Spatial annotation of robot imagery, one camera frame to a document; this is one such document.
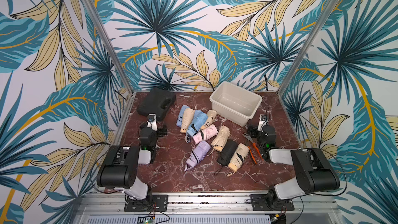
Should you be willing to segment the beige plastic storage box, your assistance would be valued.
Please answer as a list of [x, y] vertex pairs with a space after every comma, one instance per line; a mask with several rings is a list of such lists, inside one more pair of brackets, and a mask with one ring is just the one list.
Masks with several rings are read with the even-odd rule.
[[244, 127], [262, 102], [262, 96], [229, 82], [222, 82], [209, 97], [218, 115]]

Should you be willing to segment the pink umbrella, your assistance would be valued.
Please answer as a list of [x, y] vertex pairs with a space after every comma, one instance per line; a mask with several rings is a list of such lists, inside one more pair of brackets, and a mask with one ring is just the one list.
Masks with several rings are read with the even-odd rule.
[[192, 138], [193, 141], [198, 144], [201, 141], [207, 141], [218, 134], [218, 130], [214, 124], [211, 124], [207, 128], [200, 130], [197, 134], [195, 134]]

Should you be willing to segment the purple umbrella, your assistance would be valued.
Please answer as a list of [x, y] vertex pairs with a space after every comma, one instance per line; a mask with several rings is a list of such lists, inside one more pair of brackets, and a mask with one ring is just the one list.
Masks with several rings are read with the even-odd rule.
[[184, 171], [191, 170], [198, 165], [205, 158], [209, 150], [210, 145], [206, 141], [199, 142], [190, 153], [190, 157], [186, 160]]

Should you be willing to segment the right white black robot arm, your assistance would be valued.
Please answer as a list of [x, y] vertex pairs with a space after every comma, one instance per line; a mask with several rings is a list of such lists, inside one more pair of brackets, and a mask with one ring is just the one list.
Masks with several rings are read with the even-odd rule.
[[320, 148], [278, 148], [276, 130], [270, 125], [263, 125], [260, 130], [250, 125], [247, 136], [266, 162], [294, 168], [292, 179], [275, 184], [268, 190], [264, 197], [268, 204], [339, 189], [340, 179]]

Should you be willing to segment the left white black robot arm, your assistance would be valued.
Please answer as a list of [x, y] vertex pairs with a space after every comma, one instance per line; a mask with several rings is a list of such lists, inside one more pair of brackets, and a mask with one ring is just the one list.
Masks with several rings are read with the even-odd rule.
[[158, 138], [166, 135], [167, 126], [155, 128], [154, 122], [148, 122], [140, 127], [139, 145], [112, 146], [96, 176], [97, 185], [121, 192], [130, 201], [151, 202], [151, 188], [138, 178], [138, 166], [154, 163]]

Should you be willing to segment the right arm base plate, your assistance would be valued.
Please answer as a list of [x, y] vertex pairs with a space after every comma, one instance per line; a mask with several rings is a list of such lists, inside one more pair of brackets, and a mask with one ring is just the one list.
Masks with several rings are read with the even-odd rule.
[[251, 194], [246, 200], [252, 206], [253, 211], [293, 211], [292, 200], [281, 200], [268, 194]]

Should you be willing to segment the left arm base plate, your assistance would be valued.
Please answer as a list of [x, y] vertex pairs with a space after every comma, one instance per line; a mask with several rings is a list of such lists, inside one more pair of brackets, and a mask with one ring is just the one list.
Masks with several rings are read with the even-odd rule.
[[148, 195], [144, 200], [135, 200], [125, 196], [124, 212], [165, 212], [168, 206], [168, 195]]

